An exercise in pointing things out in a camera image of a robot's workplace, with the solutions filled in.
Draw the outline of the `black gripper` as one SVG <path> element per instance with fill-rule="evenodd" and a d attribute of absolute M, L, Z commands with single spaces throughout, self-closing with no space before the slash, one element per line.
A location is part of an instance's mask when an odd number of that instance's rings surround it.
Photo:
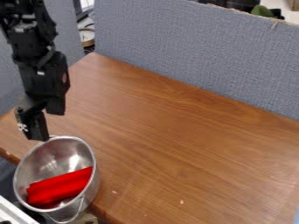
<path fill-rule="evenodd" d="M 63 116 L 71 78 L 65 55 L 59 51 L 20 52 L 15 55 L 24 96 L 16 106 L 17 128 L 28 140 L 47 141 L 49 132 L 43 110 Z"/>

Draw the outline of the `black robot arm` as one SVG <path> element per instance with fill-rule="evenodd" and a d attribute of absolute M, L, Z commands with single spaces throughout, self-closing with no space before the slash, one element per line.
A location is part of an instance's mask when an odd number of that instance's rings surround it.
<path fill-rule="evenodd" d="M 12 47 L 24 89 L 13 111 L 19 130 L 29 140 L 47 141 L 44 115 L 65 113 L 71 78 L 67 57 L 56 50 L 56 23 L 44 1 L 0 0 L 0 31 Z"/>

